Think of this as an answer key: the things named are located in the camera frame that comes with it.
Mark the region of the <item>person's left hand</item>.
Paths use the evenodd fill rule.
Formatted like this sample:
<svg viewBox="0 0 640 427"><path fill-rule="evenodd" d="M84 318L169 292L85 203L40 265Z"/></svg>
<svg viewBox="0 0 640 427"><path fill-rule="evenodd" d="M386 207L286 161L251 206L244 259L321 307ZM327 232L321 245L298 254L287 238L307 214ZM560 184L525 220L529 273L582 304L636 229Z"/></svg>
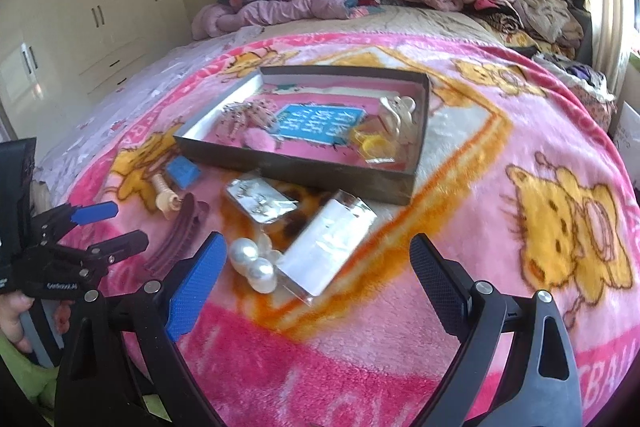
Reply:
<svg viewBox="0 0 640 427"><path fill-rule="evenodd" d="M25 337L20 315L27 312L34 302L34 298L25 296L21 291L14 291L0 297L1 332L18 351L25 355L32 353L32 344ZM70 329L72 304L73 301L61 301L53 314L53 322L60 335L66 334Z"/></svg>

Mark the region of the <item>green sleeve forearm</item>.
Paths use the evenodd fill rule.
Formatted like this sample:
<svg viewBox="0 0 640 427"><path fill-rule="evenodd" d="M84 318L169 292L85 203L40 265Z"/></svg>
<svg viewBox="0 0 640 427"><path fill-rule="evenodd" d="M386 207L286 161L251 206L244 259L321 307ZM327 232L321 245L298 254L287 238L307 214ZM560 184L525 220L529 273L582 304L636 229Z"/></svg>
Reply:
<svg viewBox="0 0 640 427"><path fill-rule="evenodd" d="M54 425L54 401L56 367L42 367L32 363L18 351L4 334L1 334L1 356L22 392L29 402L43 415L50 425Z"/></svg>

